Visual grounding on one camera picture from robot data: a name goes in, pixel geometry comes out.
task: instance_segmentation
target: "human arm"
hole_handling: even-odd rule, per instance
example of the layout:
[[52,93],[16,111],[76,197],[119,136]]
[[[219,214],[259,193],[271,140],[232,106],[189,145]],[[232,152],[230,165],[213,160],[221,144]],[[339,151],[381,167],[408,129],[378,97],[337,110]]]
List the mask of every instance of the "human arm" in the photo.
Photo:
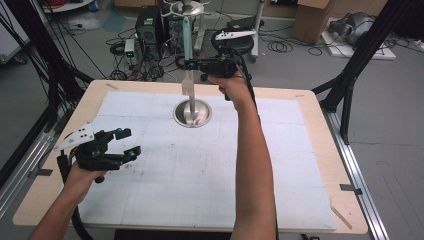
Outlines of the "human arm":
[[236,221],[232,240],[275,239],[276,211],[271,158],[253,100],[240,73],[209,76],[233,101],[238,114]]
[[87,171],[74,163],[65,186],[29,239],[63,239],[74,209],[84,200],[94,179],[105,173],[105,171]]

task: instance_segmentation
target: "desk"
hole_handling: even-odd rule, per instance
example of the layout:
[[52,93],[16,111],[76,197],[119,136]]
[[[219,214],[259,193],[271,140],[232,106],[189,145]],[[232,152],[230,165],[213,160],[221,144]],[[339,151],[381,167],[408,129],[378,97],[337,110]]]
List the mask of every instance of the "desk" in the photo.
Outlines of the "desk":
[[[195,85],[196,94],[220,96],[217,86]],[[180,84],[118,82],[96,80],[92,82],[65,127],[59,142],[87,121],[92,121],[108,91],[180,94]],[[333,233],[363,234],[368,230],[356,196],[351,191],[342,191],[340,184],[349,184],[336,145],[322,115],[318,101],[311,91],[289,89],[255,88],[258,98],[290,99],[299,103],[311,140],[315,158],[327,189],[331,209],[337,224]],[[58,153],[48,157],[43,168],[53,169],[49,177],[38,176],[17,210],[13,222],[17,225],[36,225],[58,195],[61,185],[60,173],[55,161]]]

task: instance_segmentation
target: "white paper sheet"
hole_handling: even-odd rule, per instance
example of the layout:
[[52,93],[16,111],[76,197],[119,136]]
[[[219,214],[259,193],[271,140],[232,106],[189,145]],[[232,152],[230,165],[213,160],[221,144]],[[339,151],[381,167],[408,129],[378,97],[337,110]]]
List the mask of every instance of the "white paper sheet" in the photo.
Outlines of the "white paper sheet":
[[[223,97],[197,96],[212,107],[200,128],[185,128],[173,109],[185,96],[109,92],[93,130],[130,128],[108,153],[141,146],[141,155],[80,205],[83,221],[122,226],[231,229],[235,219],[237,114]],[[280,230],[333,230],[336,224],[298,103],[257,99],[270,150]]]

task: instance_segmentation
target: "concrete floor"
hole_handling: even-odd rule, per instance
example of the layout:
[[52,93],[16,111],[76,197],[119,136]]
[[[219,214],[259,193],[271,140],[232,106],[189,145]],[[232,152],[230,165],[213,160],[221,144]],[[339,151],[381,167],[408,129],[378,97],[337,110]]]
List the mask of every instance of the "concrete floor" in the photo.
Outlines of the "concrete floor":
[[[99,68],[109,75],[113,70],[113,56],[105,41],[133,27],[135,19],[128,14],[125,18],[111,8],[97,12],[95,16],[104,25],[75,38]],[[222,16],[217,28],[228,20]],[[281,19],[264,20],[266,29],[280,29],[293,24]],[[209,28],[216,22],[216,19],[207,19]],[[277,33],[289,35],[290,31]],[[208,36],[203,51],[213,54],[207,39]],[[69,43],[77,67],[94,78],[103,79],[76,44]],[[330,57],[325,49],[322,55],[313,56],[308,53],[309,47],[293,45],[293,48],[290,53],[271,52],[267,43],[261,41],[258,60],[254,64],[248,63],[253,85],[312,89],[336,77],[348,62],[345,58]],[[395,61],[372,60],[360,75],[353,96],[349,137],[390,239],[419,240],[424,236],[424,128],[419,127],[424,117],[424,55],[399,46],[392,51],[397,57]],[[178,80],[183,78],[181,70],[171,74]],[[47,98],[31,64],[0,66],[0,76],[1,167],[41,115]],[[196,76],[196,83],[208,84]],[[158,81],[175,82],[169,75]],[[318,96],[319,99],[324,97],[325,94]],[[23,239],[32,231],[32,227],[14,226],[12,223],[13,214],[30,185],[31,180],[28,180],[0,219],[0,239]],[[89,229],[89,232],[96,239],[113,239],[112,229]],[[318,235],[321,239],[372,239],[370,234]],[[73,229],[68,231],[66,239],[77,239]],[[280,239],[301,238],[297,234],[282,234]]]

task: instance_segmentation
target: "round metal base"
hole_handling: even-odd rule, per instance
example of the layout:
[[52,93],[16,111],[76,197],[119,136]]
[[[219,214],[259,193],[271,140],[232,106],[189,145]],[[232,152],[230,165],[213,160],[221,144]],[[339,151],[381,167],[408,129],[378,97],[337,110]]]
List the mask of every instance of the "round metal base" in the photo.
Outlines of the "round metal base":
[[177,2],[171,5],[172,13],[179,16],[193,17],[204,13],[203,10],[203,4],[192,1],[187,1],[186,4]]
[[174,108],[174,119],[183,127],[197,128],[205,125],[212,117],[212,109],[202,100],[195,100],[194,112],[190,112],[190,100],[185,100]]

